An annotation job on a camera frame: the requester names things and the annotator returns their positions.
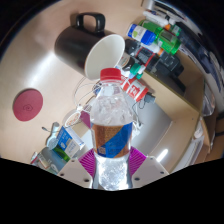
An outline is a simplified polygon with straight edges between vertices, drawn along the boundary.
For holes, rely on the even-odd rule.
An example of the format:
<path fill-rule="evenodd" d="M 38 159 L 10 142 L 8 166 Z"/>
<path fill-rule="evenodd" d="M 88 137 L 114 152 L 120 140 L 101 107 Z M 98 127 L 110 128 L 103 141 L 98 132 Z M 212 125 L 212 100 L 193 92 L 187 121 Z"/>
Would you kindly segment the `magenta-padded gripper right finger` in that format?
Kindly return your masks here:
<path fill-rule="evenodd" d="M 128 168 L 133 188 L 143 187 L 168 175 L 154 156 L 145 156 L 134 147 L 130 150 Z"/>

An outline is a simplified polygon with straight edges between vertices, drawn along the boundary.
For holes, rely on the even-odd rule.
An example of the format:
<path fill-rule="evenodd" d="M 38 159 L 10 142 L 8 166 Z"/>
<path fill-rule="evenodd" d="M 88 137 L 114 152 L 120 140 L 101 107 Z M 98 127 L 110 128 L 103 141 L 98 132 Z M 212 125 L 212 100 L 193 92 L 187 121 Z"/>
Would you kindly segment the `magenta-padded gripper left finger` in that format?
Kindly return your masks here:
<path fill-rule="evenodd" d="M 94 151 L 89 150 L 79 159 L 71 159 L 58 176 L 84 188 L 92 188 L 96 171 Z"/>

